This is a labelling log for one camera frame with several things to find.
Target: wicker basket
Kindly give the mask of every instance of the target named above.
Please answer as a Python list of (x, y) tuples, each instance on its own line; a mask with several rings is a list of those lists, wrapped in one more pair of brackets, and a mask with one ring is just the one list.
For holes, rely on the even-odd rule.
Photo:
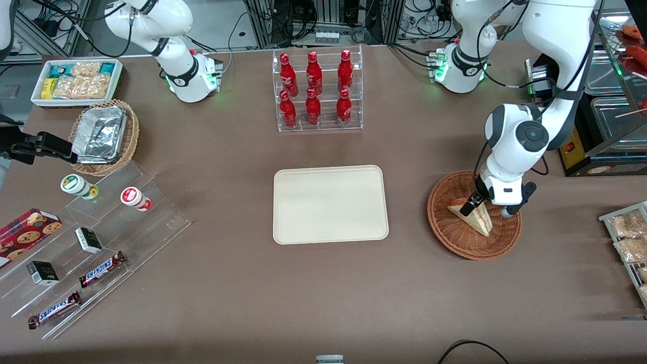
[[(119, 160), (111, 165), (82, 165), (77, 163), (72, 165), (72, 168), (83, 174), (90, 174), (96, 177), (106, 176), (108, 173), (121, 168), (126, 165), (128, 161), (133, 158), (135, 154), (135, 149), (137, 148), (137, 137), (139, 137), (139, 121), (137, 120), (137, 115), (133, 112), (128, 104), (120, 100), (110, 100), (107, 102), (101, 102), (96, 105), (92, 105), (91, 108), (107, 108), (109, 106), (119, 106), (124, 108), (128, 112), (128, 119), (126, 120), (126, 130), (124, 131), (124, 141), (122, 143)], [(76, 118), (76, 122), (72, 127), (72, 132), (68, 140), (70, 142), (74, 141), (74, 136), (76, 135), (76, 129), (79, 126), (79, 121), (81, 120), (81, 115)]]
[(453, 200), (469, 198), (473, 192), (472, 171), (444, 176), (433, 187), (427, 200), (429, 224), (441, 243), (460, 256), (473, 260), (498, 258), (517, 242), (521, 233), (521, 213), (504, 218), (501, 206), (483, 202), (492, 219), (492, 231), (489, 237), (485, 237), (447, 209)]

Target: snickers bar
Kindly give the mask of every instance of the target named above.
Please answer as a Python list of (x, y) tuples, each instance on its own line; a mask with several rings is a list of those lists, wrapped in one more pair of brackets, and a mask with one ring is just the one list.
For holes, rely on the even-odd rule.
[(79, 281), (81, 282), (81, 288), (87, 287), (91, 282), (101, 278), (125, 260), (126, 257), (121, 252), (121, 250), (119, 250), (117, 254), (111, 256), (110, 259), (103, 262), (103, 264), (92, 269), (90, 273), (86, 274), (85, 276), (79, 278)]
[(39, 327), (40, 325), (45, 323), (45, 321), (51, 319), (56, 315), (60, 315), (61, 313), (63, 313), (63, 311), (67, 310), (68, 308), (73, 306), (78, 306), (80, 304), (81, 304), (81, 296), (79, 295), (78, 291), (74, 291), (74, 293), (72, 293), (70, 297), (67, 297), (61, 302), (41, 312), (39, 315), (34, 315), (32, 317), (29, 317), (29, 322), (28, 322), (29, 330), (33, 330)]

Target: table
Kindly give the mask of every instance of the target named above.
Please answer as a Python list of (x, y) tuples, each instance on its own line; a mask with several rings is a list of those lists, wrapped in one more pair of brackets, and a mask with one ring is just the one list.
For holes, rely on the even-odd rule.
[[(516, 247), (493, 261), (462, 259), (433, 235), (427, 195), (474, 167), (487, 115), (525, 91), (485, 80), (455, 95), (387, 47), (363, 50), (364, 129), (327, 135), (277, 132), (269, 51), (236, 53), (222, 91), (198, 104), (169, 92), (153, 58), (122, 58), (119, 96), (141, 123), (135, 160), (194, 223), (54, 341), (0, 302), (2, 363), (312, 363), (318, 354), (431, 363), (459, 339), (512, 363), (644, 363), (647, 323), (620, 320), (644, 310), (597, 221), (644, 200), (644, 178), (567, 179), (549, 153), (550, 175), (527, 176), (538, 190)], [(523, 60), (537, 55), (502, 41), (488, 70), (519, 83)], [(34, 108), (27, 130), (66, 136), (78, 113)], [(272, 240), (278, 170), (369, 164), (384, 173), (386, 239)], [(61, 209), (72, 196), (58, 183), (70, 171), (46, 158), (14, 163), (0, 221)], [(461, 347), (445, 363), (470, 360), (498, 359)]]

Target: round container lid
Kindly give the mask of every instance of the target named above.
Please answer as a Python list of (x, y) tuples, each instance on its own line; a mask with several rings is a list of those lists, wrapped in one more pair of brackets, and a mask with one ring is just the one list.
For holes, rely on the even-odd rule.
[(142, 200), (142, 191), (137, 187), (127, 187), (121, 194), (121, 200), (128, 206), (134, 206)]
[(69, 194), (79, 193), (87, 182), (78, 174), (68, 174), (61, 181), (61, 189)]

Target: red bottle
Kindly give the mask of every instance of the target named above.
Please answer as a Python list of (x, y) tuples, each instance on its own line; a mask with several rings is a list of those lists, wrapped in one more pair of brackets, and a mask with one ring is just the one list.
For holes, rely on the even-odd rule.
[(281, 109), (283, 123), (286, 128), (294, 129), (296, 128), (296, 109), (294, 108), (294, 103), (290, 100), (290, 94), (286, 90), (281, 90), (279, 96), (281, 97), (279, 108)]
[(344, 88), (348, 90), (353, 86), (353, 64), (351, 63), (351, 51), (344, 49), (342, 51), (342, 61), (337, 69), (337, 88), (342, 92)]
[(308, 89), (308, 99), (305, 101), (305, 109), (308, 111), (308, 123), (312, 126), (319, 125), (322, 115), (322, 105), (317, 98), (317, 92), (314, 88)]
[(353, 104), (348, 99), (348, 89), (341, 90), (337, 100), (337, 125), (340, 128), (345, 128), (351, 123), (351, 107)]
[(290, 64), (290, 56), (282, 53), (279, 59), (281, 61), (281, 83), (283, 88), (290, 93), (290, 96), (296, 97), (296, 95), (299, 95), (299, 87), (296, 85), (296, 72), (294, 72), (294, 67)]
[(308, 68), (305, 71), (308, 77), (308, 87), (314, 88), (317, 95), (324, 91), (324, 80), (322, 76), (322, 66), (317, 61), (317, 52), (308, 52)]

